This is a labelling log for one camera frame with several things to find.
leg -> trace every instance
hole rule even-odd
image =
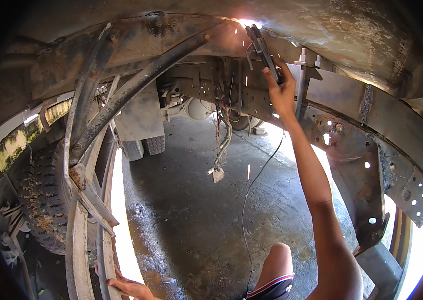
[[[293,259],[290,247],[283,243],[275,243],[263,262],[260,278],[253,290],[259,289],[271,280],[293,273]]]

shorts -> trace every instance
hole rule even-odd
[[[250,300],[285,300],[288,299],[295,273],[277,277],[262,287],[246,293]]]

concrete floor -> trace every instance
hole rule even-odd
[[[219,183],[205,173],[213,166],[216,147],[210,118],[201,123],[173,119],[165,125],[164,153],[123,163],[130,233],[155,297],[243,297],[251,268],[241,228],[244,194],[281,133],[251,135],[248,141],[246,131],[234,133]],[[253,260],[250,288],[270,247],[280,241],[293,254],[296,276],[290,299],[304,299],[316,286],[317,267],[311,216],[292,153],[285,139],[249,194],[244,223]],[[348,212],[334,185],[332,191],[343,235],[353,250],[357,242]]]

mounting hole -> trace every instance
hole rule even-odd
[[[329,145],[329,144],[330,144],[330,135],[329,135],[328,133],[323,134],[323,142],[324,142],[326,145]]]

hand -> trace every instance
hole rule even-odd
[[[95,273],[98,275],[98,261],[95,261]],[[153,297],[153,294],[146,285],[124,278],[116,265],[115,273],[116,279],[108,279],[106,284],[116,287],[121,295],[135,297],[138,300],[155,300],[155,297]]]
[[[278,85],[275,81],[273,73],[268,67],[263,69],[263,73],[268,81],[268,92],[270,94],[270,101],[280,117],[295,116],[295,84],[296,81],[288,69],[286,63],[280,60],[273,59],[274,62],[281,68],[281,76],[283,83]]]

